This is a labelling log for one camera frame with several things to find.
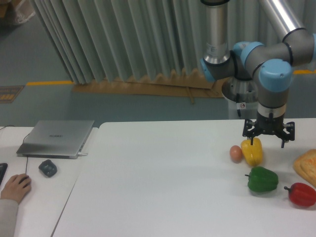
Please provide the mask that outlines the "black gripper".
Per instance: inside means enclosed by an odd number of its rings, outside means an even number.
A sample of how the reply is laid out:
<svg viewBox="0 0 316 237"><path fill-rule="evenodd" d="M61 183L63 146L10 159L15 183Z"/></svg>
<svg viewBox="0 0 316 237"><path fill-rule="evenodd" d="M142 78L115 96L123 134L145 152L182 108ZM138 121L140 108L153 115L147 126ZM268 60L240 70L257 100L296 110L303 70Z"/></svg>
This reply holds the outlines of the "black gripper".
<svg viewBox="0 0 316 237"><path fill-rule="evenodd" d="M265 117L257 112L257 119L245 119L242 136L250 140L253 145L254 138L258 135L276 135L281 139L281 148L285 143L295 140L295 122L283 123L284 115L280 117Z"/></svg>

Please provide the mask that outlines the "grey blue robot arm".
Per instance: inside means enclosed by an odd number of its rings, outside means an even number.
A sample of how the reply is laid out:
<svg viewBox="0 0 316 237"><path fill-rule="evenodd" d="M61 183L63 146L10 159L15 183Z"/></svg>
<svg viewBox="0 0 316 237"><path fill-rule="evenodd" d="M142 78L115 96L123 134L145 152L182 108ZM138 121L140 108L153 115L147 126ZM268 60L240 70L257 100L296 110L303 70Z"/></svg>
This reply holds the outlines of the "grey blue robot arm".
<svg viewBox="0 0 316 237"><path fill-rule="evenodd" d="M264 10L280 43L239 42L227 47L228 2L205 0L207 22L206 52L201 67L209 82L234 77L253 80L257 90L257 117L246 119L243 136L274 135L283 143L295 139L295 124L284 123L292 73L295 66L316 59L316 37L310 34L285 0L262 0Z"/></svg>

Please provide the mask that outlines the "grey sleeved forearm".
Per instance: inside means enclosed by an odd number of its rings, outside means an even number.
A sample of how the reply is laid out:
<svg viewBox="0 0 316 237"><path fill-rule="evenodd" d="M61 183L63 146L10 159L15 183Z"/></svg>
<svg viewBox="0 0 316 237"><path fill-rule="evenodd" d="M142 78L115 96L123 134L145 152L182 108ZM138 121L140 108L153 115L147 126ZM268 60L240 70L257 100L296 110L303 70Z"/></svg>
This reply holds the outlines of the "grey sleeved forearm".
<svg viewBox="0 0 316 237"><path fill-rule="evenodd" d="M0 236L13 237L19 204L10 199L0 200Z"/></svg>

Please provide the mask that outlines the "person's right hand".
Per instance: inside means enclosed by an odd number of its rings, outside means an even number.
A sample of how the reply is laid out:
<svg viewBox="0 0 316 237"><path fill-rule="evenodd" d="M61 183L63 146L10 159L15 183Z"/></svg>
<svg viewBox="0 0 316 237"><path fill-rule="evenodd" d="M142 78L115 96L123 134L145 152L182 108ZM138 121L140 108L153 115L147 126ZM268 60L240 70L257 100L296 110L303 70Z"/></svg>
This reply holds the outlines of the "person's right hand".
<svg viewBox="0 0 316 237"><path fill-rule="evenodd" d="M18 204L24 199L24 197L31 191L31 183L23 187L19 185L21 178L28 176L26 173L13 175L5 184L3 190L0 193L0 199L10 199L16 201Z"/></svg>

